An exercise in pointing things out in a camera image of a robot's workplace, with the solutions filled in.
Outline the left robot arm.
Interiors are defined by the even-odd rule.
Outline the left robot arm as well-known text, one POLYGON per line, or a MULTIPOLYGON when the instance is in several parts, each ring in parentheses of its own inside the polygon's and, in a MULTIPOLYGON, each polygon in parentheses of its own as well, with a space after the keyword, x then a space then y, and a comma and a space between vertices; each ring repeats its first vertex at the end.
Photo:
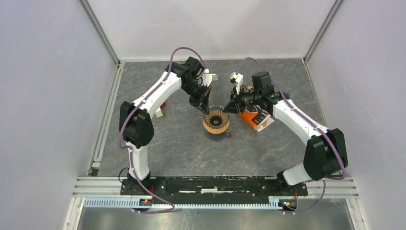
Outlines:
POLYGON ((134 179, 132 189, 138 195, 150 190, 147 162, 148 145, 155 130, 152 116, 176 91, 183 90, 189 103, 204 114, 209 113, 209 94, 214 74, 203 64, 189 57, 184 63, 171 62, 158 81, 146 93, 133 102, 123 102, 120 107, 119 130, 122 149, 129 152, 129 174, 134 179))

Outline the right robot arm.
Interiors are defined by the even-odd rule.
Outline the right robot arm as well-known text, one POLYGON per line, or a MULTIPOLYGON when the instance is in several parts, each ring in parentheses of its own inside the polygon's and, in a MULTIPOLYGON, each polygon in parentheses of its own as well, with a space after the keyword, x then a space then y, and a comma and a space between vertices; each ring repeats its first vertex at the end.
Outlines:
POLYGON ((348 158, 343 132, 327 128, 306 115, 286 93, 275 89, 268 72, 254 73, 251 78, 253 86, 249 89, 242 84, 242 74, 230 75, 234 87, 224 111, 241 114, 250 105, 257 105, 287 125, 305 144, 303 162, 277 174, 277 191, 288 196, 297 184, 334 179, 333 174, 338 172, 344 179, 348 158))

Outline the glass cone dripper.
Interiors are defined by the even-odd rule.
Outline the glass cone dripper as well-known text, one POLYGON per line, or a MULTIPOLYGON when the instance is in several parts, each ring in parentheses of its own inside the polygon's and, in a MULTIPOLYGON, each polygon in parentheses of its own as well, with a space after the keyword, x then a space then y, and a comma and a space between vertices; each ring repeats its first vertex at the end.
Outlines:
POLYGON ((229 123, 229 114, 223 111, 223 107, 213 105, 209 107, 210 113, 203 116, 203 124, 211 129, 221 129, 229 123))

